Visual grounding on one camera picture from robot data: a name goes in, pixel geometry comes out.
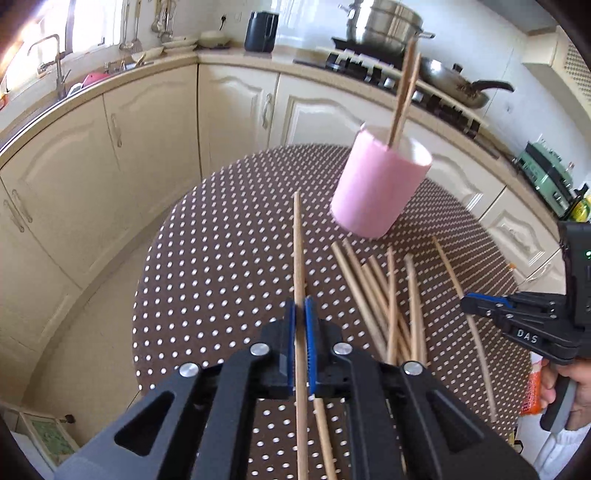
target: brown tablecloth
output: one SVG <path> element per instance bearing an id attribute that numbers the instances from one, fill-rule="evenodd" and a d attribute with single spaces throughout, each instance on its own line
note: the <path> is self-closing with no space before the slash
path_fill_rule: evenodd
<path id="1" fill-rule="evenodd" d="M 374 346 L 350 296 L 330 244 L 347 236 L 334 223 L 330 199 L 349 150 L 298 145 L 251 155 L 205 179 L 179 201 L 154 239 L 139 279 L 133 317 L 133 355 L 139 387 L 154 388 L 187 361 L 223 362 L 257 339 L 260 327 L 283 314 L 293 294 L 293 193 L 300 189 L 306 237 L 307 293 L 319 316 L 338 323 L 359 348 Z M 377 241 L 349 235 L 361 259 L 397 252 L 398 298 L 408 318 L 403 256 L 414 254 L 427 331 L 430 369 L 489 421 L 476 349 L 459 301 L 431 237 L 436 235 L 463 287 L 508 294 L 516 285 L 491 237 L 441 187 L 425 180 L 389 234 Z M 505 340 L 492 322 L 478 328 L 488 355 L 499 421 L 507 437 L 517 419 L 529 353 Z M 339 479 L 350 478 L 348 438 L 339 399 L 326 402 Z M 320 442 L 309 408 L 310 477 L 325 478 Z M 293 400 L 260 401 L 249 475 L 296 476 Z"/>

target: hand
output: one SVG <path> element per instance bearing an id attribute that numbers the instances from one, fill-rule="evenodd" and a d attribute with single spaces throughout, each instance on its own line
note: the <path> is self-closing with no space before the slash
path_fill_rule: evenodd
<path id="1" fill-rule="evenodd" d="M 554 385 L 558 374 L 570 377 L 579 383 L 570 411 L 567 430 L 578 430 L 591 423 L 591 361 L 578 359 L 571 365 L 552 365 L 542 360 L 540 403 L 542 408 L 556 400 Z"/>

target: pan handle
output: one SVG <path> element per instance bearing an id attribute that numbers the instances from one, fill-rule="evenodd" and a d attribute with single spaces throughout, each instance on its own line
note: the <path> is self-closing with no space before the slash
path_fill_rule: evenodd
<path id="1" fill-rule="evenodd" d="M 341 10 L 344 10 L 345 12 L 347 12 L 348 14 L 351 13 L 351 11 L 353 10 L 353 6 L 351 5 L 343 5 L 343 4 L 339 4 L 339 8 Z"/>
<path id="2" fill-rule="evenodd" d="M 510 92 L 515 91 L 513 85 L 511 85 L 509 82 L 502 82 L 500 80 L 477 80 L 476 82 L 472 82 L 470 87 L 476 91 L 486 90 L 489 88 L 500 88 L 501 90 L 509 90 Z"/>

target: black electric kettle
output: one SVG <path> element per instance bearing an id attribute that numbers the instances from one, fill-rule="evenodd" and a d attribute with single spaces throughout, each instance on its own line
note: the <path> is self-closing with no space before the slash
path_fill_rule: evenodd
<path id="1" fill-rule="evenodd" d="M 279 14 L 270 12 L 253 12 L 248 21 L 248 30 L 244 40 L 244 49 L 247 51 L 259 51 L 270 53 L 275 47 L 275 36 Z"/>

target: faucet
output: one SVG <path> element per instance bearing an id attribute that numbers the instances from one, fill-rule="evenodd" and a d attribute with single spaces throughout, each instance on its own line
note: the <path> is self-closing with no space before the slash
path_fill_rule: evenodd
<path id="1" fill-rule="evenodd" d="M 57 91 L 58 98 L 60 100 L 62 100 L 66 97 L 66 78 L 68 78 L 68 75 L 70 74 L 71 70 L 68 70 L 68 72 L 66 73 L 65 76 L 61 72 L 61 60 L 65 56 L 65 54 L 60 53 L 60 36 L 57 33 L 54 33 L 53 35 L 49 35 L 48 37 L 42 38 L 41 40 L 37 40 L 33 45 L 31 45 L 29 47 L 29 51 L 27 52 L 27 55 L 31 54 L 31 50 L 33 49 L 33 47 L 35 45 L 39 45 L 40 43 L 44 42 L 45 40 L 49 40 L 50 38 L 55 38 L 57 41 L 56 59 L 54 61 L 50 61 L 48 63 L 42 63 L 41 65 L 39 65 L 37 67 L 37 73 L 40 75 L 40 74 L 44 73 L 48 69 L 48 67 L 50 67 L 54 63 L 56 64 L 56 69 L 57 69 L 56 91 Z"/>

